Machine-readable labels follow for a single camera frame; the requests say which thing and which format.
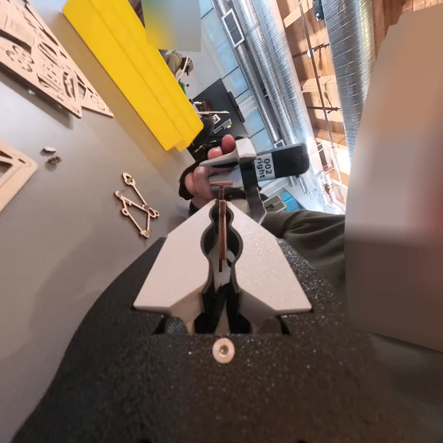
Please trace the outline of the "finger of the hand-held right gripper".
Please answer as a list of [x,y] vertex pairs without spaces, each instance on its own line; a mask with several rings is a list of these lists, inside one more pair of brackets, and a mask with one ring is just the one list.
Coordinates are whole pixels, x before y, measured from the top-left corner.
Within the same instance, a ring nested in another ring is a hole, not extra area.
[[244,192],[249,207],[248,214],[257,224],[262,224],[266,216],[263,199],[261,197],[261,187],[257,184],[244,184]]

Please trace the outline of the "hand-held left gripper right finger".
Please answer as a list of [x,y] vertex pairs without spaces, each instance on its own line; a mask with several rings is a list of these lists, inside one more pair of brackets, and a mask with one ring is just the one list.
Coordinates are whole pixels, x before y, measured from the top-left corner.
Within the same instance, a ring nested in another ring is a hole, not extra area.
[[228,258],[237,313],[254,332],[285,315],[312,310],[277,238],[232,203],[226,203]]

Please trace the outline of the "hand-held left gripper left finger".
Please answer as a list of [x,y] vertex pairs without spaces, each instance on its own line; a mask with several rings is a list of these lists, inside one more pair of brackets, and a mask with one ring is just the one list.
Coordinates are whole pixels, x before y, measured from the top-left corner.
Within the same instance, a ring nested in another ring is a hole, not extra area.
[[197,334],[211,334],[219,320],[214,282],[218,259],[218,209],[210,201],[167,235],[133,303],[136,311],[178,318]]

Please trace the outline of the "long wooden model strut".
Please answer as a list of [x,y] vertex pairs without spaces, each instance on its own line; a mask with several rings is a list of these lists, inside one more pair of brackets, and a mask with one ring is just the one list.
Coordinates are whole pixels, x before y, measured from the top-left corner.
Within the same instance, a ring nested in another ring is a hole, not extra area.
[[226,201],[224,187],[219,187],[219,273],[223,271],[223,264],[227,260],[227,228],[226,228]]

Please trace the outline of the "wooden bicycle frame assembly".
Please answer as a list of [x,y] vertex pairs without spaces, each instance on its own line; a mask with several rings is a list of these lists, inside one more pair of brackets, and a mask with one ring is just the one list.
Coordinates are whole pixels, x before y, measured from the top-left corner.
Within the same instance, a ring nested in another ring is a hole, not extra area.
[[[132,191],[135,193],[135,195],[137,196],[137,201],[133,201],[130,198],[127,198],[126,195],[124,195],[123,191],[115,191],[114,196],[121,203],[120,213],[124,218],[130,220],[130,222],[141,237],[149,239],[152,232],[151,220],[158,219],[160,217],[160,213],[158,212],[158,210],[152,208],[147,204],[146,200],[136,186],[135,179],[130,174],[124,172],[122,173],[121,177],[125,186],[131,188]],[[144,214],[144,226],[140,225],[133,217],[132,213],[130,212],[130,208],[135,208]]]

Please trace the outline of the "person's right forearm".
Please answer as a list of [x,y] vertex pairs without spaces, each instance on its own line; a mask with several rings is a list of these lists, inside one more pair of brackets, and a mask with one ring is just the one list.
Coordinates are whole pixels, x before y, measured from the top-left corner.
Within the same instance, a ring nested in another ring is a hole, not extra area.
[[345,214],[269,212],[262,226],[285,240],[337,290],[346,288]]

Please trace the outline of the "wooden parts sheet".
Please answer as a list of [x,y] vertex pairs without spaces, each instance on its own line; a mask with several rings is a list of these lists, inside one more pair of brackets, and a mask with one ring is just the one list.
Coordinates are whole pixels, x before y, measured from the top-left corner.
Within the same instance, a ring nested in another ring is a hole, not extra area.
[[18,194],[38,169],[34,160],[0,142],[0,210]]
[[0,63],[78,118],[114,114],[29,1],[0,2]]

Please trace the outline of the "person's right hand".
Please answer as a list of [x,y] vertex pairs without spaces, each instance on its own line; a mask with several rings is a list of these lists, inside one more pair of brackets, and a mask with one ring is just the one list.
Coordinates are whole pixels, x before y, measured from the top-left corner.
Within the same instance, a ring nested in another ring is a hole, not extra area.
[[[207,159],[229,154],[235,150],[236,141],[241,139],[242,137],[225,135],[221,141],[214,143],[212,148],[207,150]],[[200,163],[189,167],[180,178],[179,196],[189,200],[190,206],[199,210],[217,197],[217,192],[211,188],[209,178],[214,175],[229,174],[232,170],[233,168],[203,167]]]

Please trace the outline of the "grey framed panel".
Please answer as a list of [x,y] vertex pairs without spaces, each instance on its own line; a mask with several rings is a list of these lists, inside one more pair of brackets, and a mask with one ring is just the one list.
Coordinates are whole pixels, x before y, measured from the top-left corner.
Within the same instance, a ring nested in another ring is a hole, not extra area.
[[263,206],[267,212],[281,212],[287,208],[286,203],[279,193],[263,201]]

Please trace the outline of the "yellow plastic bin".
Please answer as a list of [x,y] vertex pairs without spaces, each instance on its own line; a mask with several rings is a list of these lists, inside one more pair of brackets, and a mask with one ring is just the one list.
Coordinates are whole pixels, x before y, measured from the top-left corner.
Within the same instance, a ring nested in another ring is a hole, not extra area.
[[163,149],[187,149],[203,123],[130,2],[70,0],[63,14]]

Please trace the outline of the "medium silver ventilation duct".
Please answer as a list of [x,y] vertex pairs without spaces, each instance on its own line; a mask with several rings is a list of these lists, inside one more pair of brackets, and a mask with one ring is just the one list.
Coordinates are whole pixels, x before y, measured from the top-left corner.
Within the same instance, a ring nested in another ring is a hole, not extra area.
[[317,145],[277,2],[238,0],[233,3],[284,141],[305,143],[310,153]]

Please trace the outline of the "black wall screen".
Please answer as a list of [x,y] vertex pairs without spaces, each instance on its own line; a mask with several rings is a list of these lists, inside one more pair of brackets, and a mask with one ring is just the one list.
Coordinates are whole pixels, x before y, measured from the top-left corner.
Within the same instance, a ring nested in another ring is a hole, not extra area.
[[202,117],[210,117],[214,123],[214,136],[230,134],[246,137],[245,118],[232,92],[228,91],[221,79],[208,86],[191,102]]

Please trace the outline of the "large silver ventilation duct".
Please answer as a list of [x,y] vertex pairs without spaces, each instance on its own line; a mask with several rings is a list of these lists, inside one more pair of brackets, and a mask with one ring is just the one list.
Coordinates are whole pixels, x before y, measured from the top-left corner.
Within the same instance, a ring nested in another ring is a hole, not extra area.
[[323,0],[350,162],[375,64],[372,2]]

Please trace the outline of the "white duct vent grille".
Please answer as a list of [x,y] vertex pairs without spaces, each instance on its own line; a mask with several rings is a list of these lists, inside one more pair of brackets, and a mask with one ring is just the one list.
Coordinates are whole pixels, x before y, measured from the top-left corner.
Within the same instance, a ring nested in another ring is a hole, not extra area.
[[221,18],[222,24],[224,25],[224,29],[228,34],[228,38],[232,44],[233,48],[237,48],[241,45],[244,40],[244,34],[241,30],[241,26],[239,24],[238,18],[231,8],[229,9]]

